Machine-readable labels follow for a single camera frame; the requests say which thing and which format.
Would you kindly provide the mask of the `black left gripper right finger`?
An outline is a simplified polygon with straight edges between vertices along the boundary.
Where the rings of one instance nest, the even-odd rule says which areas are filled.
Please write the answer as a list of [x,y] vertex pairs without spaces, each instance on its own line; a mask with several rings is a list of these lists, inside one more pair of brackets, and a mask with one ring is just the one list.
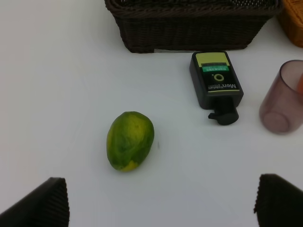
[[276,174],[262,174],[254,213],[260,227],[301,227],[303,191]]

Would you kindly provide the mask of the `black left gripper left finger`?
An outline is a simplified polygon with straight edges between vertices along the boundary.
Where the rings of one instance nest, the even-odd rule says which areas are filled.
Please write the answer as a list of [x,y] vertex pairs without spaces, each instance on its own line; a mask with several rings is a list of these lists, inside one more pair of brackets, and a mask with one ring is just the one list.
[[64,178],[51,177],[0,214],[2,227],[67,227],[70,207]]

